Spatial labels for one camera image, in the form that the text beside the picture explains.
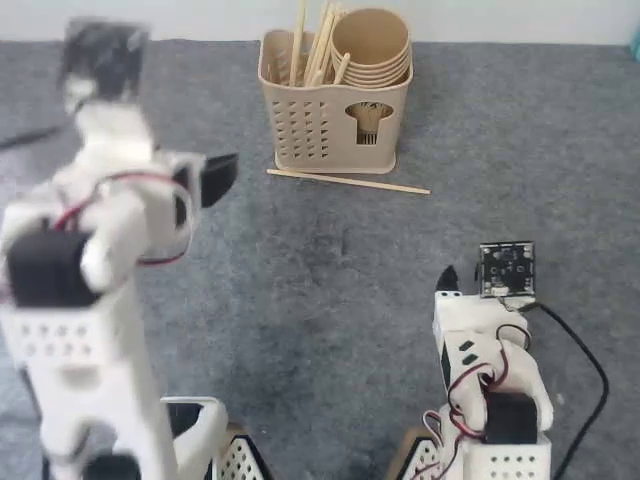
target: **white wall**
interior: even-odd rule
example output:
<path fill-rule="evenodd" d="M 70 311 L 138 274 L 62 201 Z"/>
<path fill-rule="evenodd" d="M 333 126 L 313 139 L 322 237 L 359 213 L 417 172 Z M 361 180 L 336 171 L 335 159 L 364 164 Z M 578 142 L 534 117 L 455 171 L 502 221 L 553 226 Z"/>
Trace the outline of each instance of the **white wall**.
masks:
<path fill-rule="evenodd" d="M 322 0 L 308 0 L 315 29 Z M 640 0 L 343 0 L 383 5 L 411 24 L 415 40 L 626 44 Z M 74 15 L 144 20 L 153 36 L 254 40 L 292 25 L 297 0 L 0 0 L 0 39 L 61 38 Z"/>

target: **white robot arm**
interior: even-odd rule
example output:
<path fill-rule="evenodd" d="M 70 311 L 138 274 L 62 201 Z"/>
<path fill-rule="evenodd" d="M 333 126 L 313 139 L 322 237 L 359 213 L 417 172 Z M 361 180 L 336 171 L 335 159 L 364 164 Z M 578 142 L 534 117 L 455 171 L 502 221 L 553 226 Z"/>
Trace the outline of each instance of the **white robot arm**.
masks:
<path fill-rule="evenodd" d="M 213 398 L 160 398 L 133 280 L 189 245 L 201 208 L 231 187 L 235 156 L 155 147 L 133 102 L 146 33 L 76 23 L 62 83 L 83 137 L 74 161 L 11 203 L 0 230 L 10 300 L 2 331 L 32 389 L 58 480 L 216 478 L 227 414 Z M 89 428 L 113 452 L 88 458 Z"/>
<path fill-rule="evenodd" d="M 502 297 L 463 295 L 449 267 L 435 294 L 433 332 L 447 403 L 425 413 L 425 425 L 439 425 L 402 479 L 548 480 L 553 406 L 527 353 L 527 321 Z"/>

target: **plastic storage basket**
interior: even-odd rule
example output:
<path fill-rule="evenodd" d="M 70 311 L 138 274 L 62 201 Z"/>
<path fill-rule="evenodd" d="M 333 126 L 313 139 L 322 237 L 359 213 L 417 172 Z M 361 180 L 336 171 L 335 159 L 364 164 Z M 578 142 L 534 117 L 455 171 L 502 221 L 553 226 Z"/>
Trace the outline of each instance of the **plastic storage basket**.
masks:
<path fill-rule="evenodd" d="M 312 42 L 313 34 L 305 33 L 302 51 L 308 52 Z M 289 87 L 292 44 L 292 32 L 267 33 L 258 66 L 278 168 L 316 173 L 391 171 L 396 164 L 396 143 L 413 66 L 401 83 L 381 89 L 347 85 Z M 306 57 L 303 53 L 300 76 Z M 387 112 L 391 113 L 380 120 L 373 134 L 362 135 L 358 120 L 348 113 L 363 103 L 390 107 Z"/>

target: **gray carpet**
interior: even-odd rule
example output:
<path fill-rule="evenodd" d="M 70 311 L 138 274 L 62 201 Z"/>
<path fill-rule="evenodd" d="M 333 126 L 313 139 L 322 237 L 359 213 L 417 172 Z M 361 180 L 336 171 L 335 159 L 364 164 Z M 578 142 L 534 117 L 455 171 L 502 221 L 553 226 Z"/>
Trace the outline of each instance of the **gray carpet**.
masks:
<path fill-rule="evenodd" d="M 59 46 L 0 44 L 0 137 L 63 118 Z M 432 292 L 472 288 L 480 242 L 537 242 L 539 296 L 602 359 L 610 403 L 567 480 L 637 478 L 640 65 L 623 48 L 415 48 L 399 165 L 431 198 L 264 174 L 272 147 L 256 43 L 150 48 L 143 104 L 172 148 L 238 151 L 240 179 L 187 259 L 140 272 L 163 392 L 214 395 L 280 479 L 381 478 L 444 402 Z M 0 202 L 72 158 L 73 133 L 0 161 Z M 554 465 L 599 394 L 549 319 L 533 352 L 556 406 Z M 0 350 L 0 477 L 38 477 L 37 425 Z"/>

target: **chopstick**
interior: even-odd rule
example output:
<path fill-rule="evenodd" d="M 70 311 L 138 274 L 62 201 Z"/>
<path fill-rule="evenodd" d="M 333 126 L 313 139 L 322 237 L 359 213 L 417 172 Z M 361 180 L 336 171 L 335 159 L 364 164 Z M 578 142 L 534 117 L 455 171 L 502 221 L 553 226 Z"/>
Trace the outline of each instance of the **chopstick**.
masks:
<path fill-rule="evenodd" d="M 309 56 L 307 57 L 307 65 L 304 69 L 304 77 L 303 77 L 303 85 L 309 79 L 309 72 L 311 72 L 311 62 L 313 60 L 313 56 L 318 47 L 318 40 L 320 40 L 320 32 L 322 31 L 322 27 L 324 26 L 325 19 L 327 18 L 327 13 L 329 12 L 329 0 L 324 0 L 324 4 L 322 5 L 322 12 L 320 13 L 320 25 L 318 25 L 318 30 L 316 34 L 313 36 L 313 43 L 311 44 L 311 50 L 309 50 Z"/>
<path fill-rule="evenodd" d="M 269 175 L 279 175 L 281 177 L 304 178 L 318 180 L 321 182 L 342 183 L 345 185 L 355 185 L 357 187 L 378 188 L 382 190 L 393 190 L 404 193 L 418 193 L 421 195 L 431 195 L 431 190 L 425 188 L 406 187 L 404 185 L 394 185 L 392 183 L 368 182 L 366 180 L 355 180 L 352 178 L 331 177 L 328 175 L 315 175 L 313 173 L 291 172 L 288 170 L 267 169 Z"/>
<path fill-rule="evenodd" d="M 300 60 L 300 48 L 304 36 L 304 22 L 307 14 L 307 0 L 300 0 L 298 7 L 298 21 L 293 34 L 293 49 L 291 51 L 291 71 L 289 72 L 289 86 L 295 87 L 298 80 L 298 61 Z"/>
<path fill-rule="evenodd" d="M 329 5 L 327 15 L 325 16 L 324 23 L 322 25 L 322 29 L 316 33 L 320 38 L 318 39 L 318 43 L 316 45 L 316 49 L 311 52 L 310 59 L 311 67 L 309 69 L 309 76 L 305 78 L 304 86 L 309 86 L 310 82 L 313 80 L 315 76 L 315 72 L 321 69 L 322 63 L 324 61 L 324 55 L 327 50 L 327 44 L 329 39 L 331 38 L 331 29 L 333 28 L 333 19 L 335 18 L 335 7 L 334 5 Z"/>
<path fill-rule="evenodd" d="M 340 68 L 336 72 L 336 78 L 333 80 L 334 85 L 340 85 L 342 83 L 342 78 L 344 77 L 344 72 L 347 71 L 347 66 L 349 65 L 349 61 L 351 60 L 351 54 L 345 53 L 342 58 L 342 63 L 340 63 Z"/>

